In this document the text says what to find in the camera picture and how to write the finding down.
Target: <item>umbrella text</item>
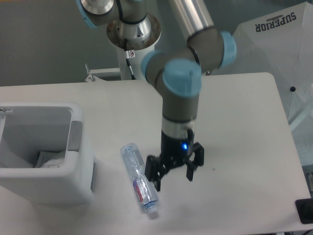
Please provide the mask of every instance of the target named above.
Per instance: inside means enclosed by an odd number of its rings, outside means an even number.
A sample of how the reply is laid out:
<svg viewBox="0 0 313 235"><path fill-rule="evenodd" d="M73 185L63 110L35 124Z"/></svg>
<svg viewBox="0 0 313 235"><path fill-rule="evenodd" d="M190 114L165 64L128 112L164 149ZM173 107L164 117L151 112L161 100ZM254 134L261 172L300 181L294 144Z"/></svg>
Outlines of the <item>umbrella text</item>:
<svg viewBox="0 0 313 235"><path fill-rule="evenodd" d="M286 15L286 16L282 17L281 20L278 19L278 20L270 22L270 23L256 24L255 25L255 31L256 32L266 31L266 30L269 30L271 28L276 28L276 27L279 27L281 25L287 24L287 23L294 21L296 19L297 19L297 17L294 14L294 12L291 12L290 15Z"/></svg>

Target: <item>plastic water bottle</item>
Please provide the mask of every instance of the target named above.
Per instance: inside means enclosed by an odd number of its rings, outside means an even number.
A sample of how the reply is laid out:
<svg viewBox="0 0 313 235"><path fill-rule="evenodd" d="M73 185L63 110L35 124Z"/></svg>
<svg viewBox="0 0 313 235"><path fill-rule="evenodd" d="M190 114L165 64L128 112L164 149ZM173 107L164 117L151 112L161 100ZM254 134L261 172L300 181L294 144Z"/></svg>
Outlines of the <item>plastic water bottle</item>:
<svg viewBox="0 0 313 235"><path fill-rule="evenodd" d="M138 202L145 213L157 215L158 197L152 182L146 178L145 164L136 144L130 143L120 150Z"/></svg>

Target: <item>white bin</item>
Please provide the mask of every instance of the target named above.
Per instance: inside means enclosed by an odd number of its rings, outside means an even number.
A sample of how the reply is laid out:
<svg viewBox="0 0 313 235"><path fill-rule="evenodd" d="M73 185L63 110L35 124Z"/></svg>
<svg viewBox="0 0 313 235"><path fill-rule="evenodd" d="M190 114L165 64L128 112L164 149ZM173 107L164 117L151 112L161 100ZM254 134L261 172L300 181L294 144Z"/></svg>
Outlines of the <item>white bin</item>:
<svg viewBox="0 0 313 235"><path fill-rule="evenodd" d="M34 168L39 152L63 152L56 168ZM0 185L36 203L93 199L95 155L75 103L0 102Z"/></svg>

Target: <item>blue led light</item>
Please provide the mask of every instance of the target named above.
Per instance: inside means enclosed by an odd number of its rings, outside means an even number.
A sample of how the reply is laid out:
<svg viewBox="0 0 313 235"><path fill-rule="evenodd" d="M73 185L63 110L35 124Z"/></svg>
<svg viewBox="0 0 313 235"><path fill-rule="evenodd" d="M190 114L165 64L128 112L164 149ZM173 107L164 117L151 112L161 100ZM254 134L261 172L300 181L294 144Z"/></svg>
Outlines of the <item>blue led light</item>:
<svg viewBox="0 0 313 235"><path fill-rule="evenodd" d="M185 149L185 150L187 150L187 149L188 149L188 145L185 144L185 143L183 143L183 144L182 144L182 148Z"/></svg>

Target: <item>bottle label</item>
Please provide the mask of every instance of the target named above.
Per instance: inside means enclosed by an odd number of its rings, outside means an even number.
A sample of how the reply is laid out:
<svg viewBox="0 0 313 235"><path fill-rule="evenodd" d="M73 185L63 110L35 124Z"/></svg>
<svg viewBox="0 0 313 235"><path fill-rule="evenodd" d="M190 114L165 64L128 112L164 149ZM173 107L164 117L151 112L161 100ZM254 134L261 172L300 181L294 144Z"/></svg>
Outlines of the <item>bottle label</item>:
<svg viewBox="0 0 313 235"><path fill-rule="evenodd" d="M143 201L143 197L142 197L142 194L140 192L140 188L139 188L137 180L134 180L133 187L134 187L134 190L135 190L135 193L136 193L136 196L137 196L139 202L142 202Z"/></svg>

